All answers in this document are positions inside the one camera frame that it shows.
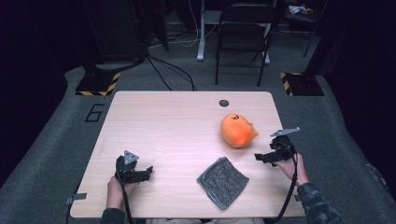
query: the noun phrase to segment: orange plush toy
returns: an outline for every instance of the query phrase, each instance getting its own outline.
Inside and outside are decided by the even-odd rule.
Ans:
[[[259,133],[242,115],[229,114],[221,122],[221,135],[232,147],[247,146]]]

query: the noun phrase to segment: chair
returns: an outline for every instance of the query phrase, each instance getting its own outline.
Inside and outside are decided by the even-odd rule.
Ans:
[[[328,0],[279,0],[281,1],[282,12],[280,13],[280,22],[281,20],[293,22],[295,24],[301,24],[307,27],[310,30],[310,34],[308,37],[308,45],[305,48],[304,57],[311,47],[312,40],[314,39],[315,33],[318,29],[318,25],[320,19],[322,18],[323,12],[326,8]],[[305,5],[307,8],[311,8],[313,10],[310,14],[303,14],[301,12],[291,14],[289,12],[289,6],[300,6]]]
[[[216,50],[216,81],[219,80],[219,56],[223,50],[254,52],[253,61],[262,54],[259,87],[262,82],[262,70],[275,30],[276,9],[266,4],[235,3],[220,12],[218,46]],[[263,25],[271,25],[267,34]]]

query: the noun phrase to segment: hand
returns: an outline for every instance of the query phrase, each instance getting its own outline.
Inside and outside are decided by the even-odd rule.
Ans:
[[[136,183],[125,184],[125,192],[129,196]],[[124,210],[124,200],[122,196],[122,188],[120,181],[115,177],[111,176],[110,181],[107,183],[107,202],[106,208],[118,208]]]
[[[297,182],[296,186],[299,187],[300,185],[309,182],[308,177],[306,176],[303,156],[299,153],[294,154],[294,158],[297,161]],[[274,162],[275,165],[279,166],[282,169],[283,173],[292,180],[294,175],[294,162],[293,159],[288,159],[287,161],[277,161]]]

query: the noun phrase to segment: person's arm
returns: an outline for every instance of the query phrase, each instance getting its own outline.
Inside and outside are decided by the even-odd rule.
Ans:
[[[303,157],[300,154],[294,155],[297,161],[297,192],[300,196],[308,224],[342,224],[344,223],[340,214],[324,199],[314,184],[309,182],[305,172]],[[294,174],[293,159],[287,161],[274,162],[283,173],[292,179]]]
[[[126,184],[125,192],[129,196],[135,184]],[[101,224],[123,224],[125,219],[124,200],[118,179],[112,176],[107,183],[106,209],[102,214]]]

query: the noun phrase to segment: table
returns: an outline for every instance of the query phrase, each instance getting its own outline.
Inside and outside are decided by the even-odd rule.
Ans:
[[[205,0],[201,0],[201,28],[200,28],[201,36],[200,36],[198,54],[197,54],[197,61],[199,62],[203,61],[205,57],[205,25],[219,24],[219,16],[220,16],[220,11],[205,10]],[[264,33],[267,34],[268,31],[270,30],[270,26],[266,24],[263,24],[262,26],[265,26]],[[269,54],[267,54],[265,57],[265,64],[270,64]]]
[[[227,100],[223,107],[220,100]],[[260,133],[246,148],[222,139],[219,126],[229,113],[246,117]],[[272,151],[269,135],[282,129],[272,95],[263,91],[118,91],[107,113],[78,193],[72,217],[100,217],[106,207],[106,183],[116,159],[128,150],[140,159],[136,171],[151,165],[149,181],[130,197],[132,217],[275,217],[290,187],[279,168],[256,161],[254,153]],[[244,191],[221,211],[196,178],[220,157],[249,177]],[[285,217],[304,216],[290,200]]]

